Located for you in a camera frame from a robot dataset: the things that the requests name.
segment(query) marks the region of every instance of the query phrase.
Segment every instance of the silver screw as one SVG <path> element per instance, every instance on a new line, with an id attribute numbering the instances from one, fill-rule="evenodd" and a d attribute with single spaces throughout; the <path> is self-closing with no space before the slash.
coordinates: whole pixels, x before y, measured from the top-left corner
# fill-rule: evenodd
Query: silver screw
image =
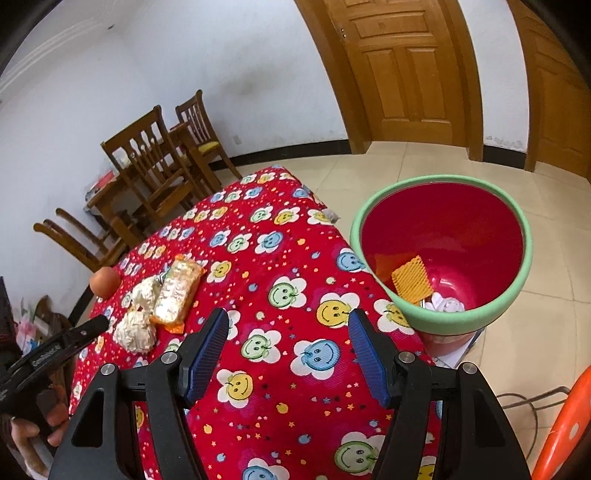
<path id="1" fill-rule="evenodd" d="M 163 356 L 160 357 L 162 363 L 164 364 L 172 364 L 177 361 L 178 355 L 174 352 L 166 352 Z"/>
<path id="2" fill-rule="evenodd" d="M 414 353 L 411 352 L 400 352 L 398 354 L 398 359 L 405 364 L 413 363 L 415 358 Z"/>
<path id="3" fill-rule="evenodd" d="M 462 369 L 469 375 L 473 375 L 478 372 L 478 367 L 470 362 L 465 362 L 462 364 Z"/>
<path id="4" fill-rule="evenodd" d="M 113 364 L 104 364 L 100 368 L 100 373 L 102 373 L 103 375 L 110 375 L 114 371 L 115 371 L 115 366 Z"/>

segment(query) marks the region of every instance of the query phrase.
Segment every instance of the blue gripper pad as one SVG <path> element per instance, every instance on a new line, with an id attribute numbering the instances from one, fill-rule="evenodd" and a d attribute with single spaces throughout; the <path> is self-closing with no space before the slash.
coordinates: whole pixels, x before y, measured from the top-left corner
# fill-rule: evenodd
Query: blue gripper pad
<path id="1" fill-rule="evenodd" d="M 178 349 L 179 367 L 177 394 L 184 407 L 191 408 L 205 395 L 217 361 L 228 338 L 230 320 L 223 309 L 211 312 L 203 328 L 188 335 Z"/>
<path id="2" fill-rule="evenodd" d="M 374 345 L 369 337 L 368 329 L 373 333 L 372 336 L 382 334 L 374 331 L 374 328 L 365 316 L 365 312 L 360 309 L 355 309 L 349 314 L 348 325 L 349 339 L 355 350 L 359 366 L 363 371 L 369 392 L 373 398 L 379 401 L 381 406 L 389 408 L 391 395 L 388 391 L 388 371 L 382 358 L 376 351 L 376 345 Z"/>

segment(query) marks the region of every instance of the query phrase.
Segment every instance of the wooden door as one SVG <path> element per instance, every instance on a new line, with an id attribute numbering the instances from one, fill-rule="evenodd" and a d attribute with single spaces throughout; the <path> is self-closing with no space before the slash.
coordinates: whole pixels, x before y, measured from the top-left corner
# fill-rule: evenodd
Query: wooden door
<path id="1" fill-rule="evenodd" d="M 324 0 L 373 140 L 466 146 L 462 81 L 439 0 Z"/>
<path id="2" fill-rule="evenodd" d="M 525 168 L 537 161 L 589 178 L 591 95 L 578 68 L 544 21 L 509 0 L 523 45 L 530 90 L 530 139 Z"/>

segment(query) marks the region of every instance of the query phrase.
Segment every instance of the brown egg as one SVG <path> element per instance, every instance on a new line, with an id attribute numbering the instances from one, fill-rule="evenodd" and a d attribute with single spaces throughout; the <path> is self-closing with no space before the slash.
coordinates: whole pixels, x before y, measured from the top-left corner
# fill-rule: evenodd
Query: brown egg
<path id="1" fill-rule="evenodd" d="M 103 267 L 91 276 L 88 284 L 92 293 L 106 300 L 111 298 L 121 285 L 121 277 L 115 269 Z"/>

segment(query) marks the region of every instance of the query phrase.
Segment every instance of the floral tablecloth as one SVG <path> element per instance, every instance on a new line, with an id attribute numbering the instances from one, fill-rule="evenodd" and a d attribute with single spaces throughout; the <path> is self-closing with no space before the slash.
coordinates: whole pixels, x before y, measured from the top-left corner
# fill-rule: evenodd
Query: floral tablecloth
<path id="1" fill-rule="evenodd" d="M 204 399 L 186 412 L 210 479 L 338 480 L 369 477 L 392 412 L 369 394 L 346 327 L 363 308 L 400 349 L 430 361 L 378 283 L 337 229 L 325 205 L 282 167 L 244 177 L 198 203 L 133 250 L 116 267 L 122 284 L 93 314 L 109 331 L 83 350 L 71 410 L 105 362 L 146 365 L 183 335 L 158 328 L 145 356 L 112 340 L 130 292 L 185 254 L 207 270 L 185 335 L 198 331 L 215 307 L 231 329 Z M 147 478 L 160 478 L 147 409 L 136 405 L 139 447 Z M 432 409 L 419 478 L 433 472 L 440 423 Z"/>

